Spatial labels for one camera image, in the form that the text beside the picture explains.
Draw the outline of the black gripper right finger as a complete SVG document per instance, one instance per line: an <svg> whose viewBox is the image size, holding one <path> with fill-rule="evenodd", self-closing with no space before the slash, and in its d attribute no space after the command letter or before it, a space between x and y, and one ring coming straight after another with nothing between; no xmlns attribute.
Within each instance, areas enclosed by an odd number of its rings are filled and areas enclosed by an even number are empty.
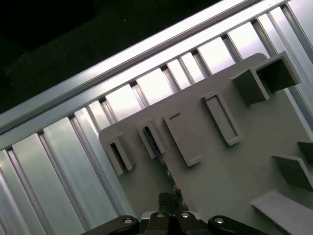
<svg viewBox="0 0 313 235"><path fill-rule="evenodd" d="M207 222L197 219L188 210L180 192L172 193L172 216L184 235L264 235L265 232L223 215L211 217Z"/></svg>

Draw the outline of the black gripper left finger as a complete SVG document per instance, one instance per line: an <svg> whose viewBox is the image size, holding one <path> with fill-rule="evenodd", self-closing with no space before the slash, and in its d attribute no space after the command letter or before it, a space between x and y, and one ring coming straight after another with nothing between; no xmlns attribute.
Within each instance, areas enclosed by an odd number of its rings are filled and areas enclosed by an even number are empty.
<svg viewBox="0 0 313 235"><path fill-rule="evenodd" d="M138 220L131 215L121 215L84 234L86 235L167 235L170 227L170 193L158 196L159 210L148 212L149 218Z"/></svg>

